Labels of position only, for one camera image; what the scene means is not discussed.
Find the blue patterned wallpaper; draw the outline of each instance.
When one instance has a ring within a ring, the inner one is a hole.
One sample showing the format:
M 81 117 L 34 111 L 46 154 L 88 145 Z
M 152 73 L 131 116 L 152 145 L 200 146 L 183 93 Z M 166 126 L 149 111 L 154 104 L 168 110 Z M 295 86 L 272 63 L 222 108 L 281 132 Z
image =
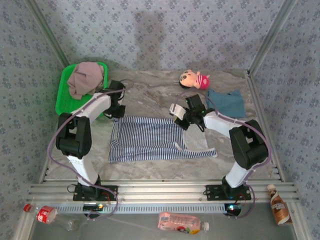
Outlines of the blue patterned wallpaper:
M 71 63 L 248 69 L 283 0 L 36 0 Z
M 44 164 L 62 68 L 23 0 L 0 9 L 0 239 L 9 240 Z
M 298 1 L 254 79 L 287 180 L 320 240 L 320 3 Z

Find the blue cloth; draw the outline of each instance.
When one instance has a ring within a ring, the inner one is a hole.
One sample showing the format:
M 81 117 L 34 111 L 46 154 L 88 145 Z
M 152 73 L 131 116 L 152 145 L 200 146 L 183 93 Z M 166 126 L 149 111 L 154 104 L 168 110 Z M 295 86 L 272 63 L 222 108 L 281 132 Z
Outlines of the blue cloth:
M 245 118 L 245 104 L 239 90 L 234 90 L 229 93 L 215 92 L 209 88 L 206 94 L 216 105 L 217 110 L 231 118 Z M 212 103 L 206 99 L 206 104 L 209 108 L 214 108 Z
M 119 118 L 115 120 L 111 133 L 109 163 L 217 156 L 215 149 L 185 150 L 183 131 L 171 118 Z

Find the coca-cola bottle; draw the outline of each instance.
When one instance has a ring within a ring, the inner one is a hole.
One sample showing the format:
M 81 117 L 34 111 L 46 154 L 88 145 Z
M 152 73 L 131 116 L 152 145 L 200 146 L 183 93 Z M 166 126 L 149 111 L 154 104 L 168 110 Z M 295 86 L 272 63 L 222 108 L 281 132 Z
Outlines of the coca-cola bottle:
M 23 210 L 34 215 L 35 219 L 40 223 L 58 226 L 67 231 L 74 231 L 80 225 L 80 219 L 75 215 L 58 212 L 56 208 L 51 206 L 37 207 L 27 204 Z
M 267 186 L 269 195 L 271 197 L 271 209 L 275 218 L 276 224 L 279 226 L 284 226 L 287 224 L 292 224 L 292 219 L 286 203 L 279 196 L 275 185 L 270 184 Z

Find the toy figure head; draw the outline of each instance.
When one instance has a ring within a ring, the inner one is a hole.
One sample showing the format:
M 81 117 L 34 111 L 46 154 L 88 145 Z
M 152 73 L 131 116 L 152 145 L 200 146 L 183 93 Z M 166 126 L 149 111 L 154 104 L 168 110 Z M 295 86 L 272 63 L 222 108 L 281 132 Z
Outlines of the toy figure head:
M 182 88 L 188 89 L 195 86 L 197 81 L 197 74 L 190 69 L 184 71 L 179 79 L 179 84 Z

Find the black mount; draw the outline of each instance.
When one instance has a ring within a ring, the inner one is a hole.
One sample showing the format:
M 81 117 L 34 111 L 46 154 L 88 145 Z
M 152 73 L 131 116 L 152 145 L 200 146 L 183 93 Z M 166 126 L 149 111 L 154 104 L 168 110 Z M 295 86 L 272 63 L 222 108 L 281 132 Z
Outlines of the black mount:
M 107 189 L 110 189 L 116 195 L 118 195 L 118 186 L 101 185 L 100 176 L 98 176 L 98 179 L 94 185 L 102 186 Z M 78 182 L 78 184 L 75 186 L 75 189 L 74 189 L 73 201 L 75 201 L 75 202 L 81 202 L 81 201 L 98 201 L 98 202 L 110 201 L 110 202 L 114 202 L 114 201 L 116 201 L 116 198 L 113 194 L 111 194 L 108 191 L 105 191 L 103 189 L 96 188 L 93 186 L 82 185 Z
M 220 185 L 206 185 L 203 195 L 208 201 L 236 201 L 236 200 L 251 200 L 250 189 L 247 186 L 238 186 L 232 188 L 223 177 Z

